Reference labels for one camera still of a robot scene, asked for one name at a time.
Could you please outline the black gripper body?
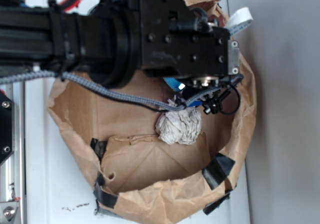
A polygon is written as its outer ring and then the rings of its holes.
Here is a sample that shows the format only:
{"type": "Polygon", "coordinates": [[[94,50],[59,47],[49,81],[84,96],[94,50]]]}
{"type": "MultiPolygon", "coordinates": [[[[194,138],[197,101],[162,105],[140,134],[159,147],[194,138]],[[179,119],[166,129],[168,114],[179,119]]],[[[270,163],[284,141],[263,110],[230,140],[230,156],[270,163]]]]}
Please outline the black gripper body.
{"type": "Polygon", "coordinates": [[[229,31],[183,0],[139,0],[141,70],[186,86],[227,85],[239,74],[240,49],[229,31]]]}

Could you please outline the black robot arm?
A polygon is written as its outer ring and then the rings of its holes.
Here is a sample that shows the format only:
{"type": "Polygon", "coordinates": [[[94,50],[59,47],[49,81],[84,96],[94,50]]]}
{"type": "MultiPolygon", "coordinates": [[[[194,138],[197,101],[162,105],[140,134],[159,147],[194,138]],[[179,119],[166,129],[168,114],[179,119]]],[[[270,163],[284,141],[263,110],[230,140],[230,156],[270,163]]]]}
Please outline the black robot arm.
{"type": "Polygon", "coordinates": [[[226,83],[240,70],[231,33],[184,0],[99,0],[88,15],[67,13],[79,0],[48,0],[47,8],[0,1],[1,77],[38,66],[118,88],[137,70],[188,85],[226,83]]]}

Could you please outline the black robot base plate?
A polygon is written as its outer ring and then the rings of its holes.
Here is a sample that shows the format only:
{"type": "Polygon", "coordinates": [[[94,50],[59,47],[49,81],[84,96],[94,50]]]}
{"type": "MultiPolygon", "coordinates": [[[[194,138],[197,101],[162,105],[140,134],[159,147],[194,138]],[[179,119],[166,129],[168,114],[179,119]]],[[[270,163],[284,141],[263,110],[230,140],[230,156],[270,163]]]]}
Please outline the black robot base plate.
{"type": "Polygon", "coordinates": [[[13,154],[14,148],[14,103],[0,90],[0,165],[13,154]]]}

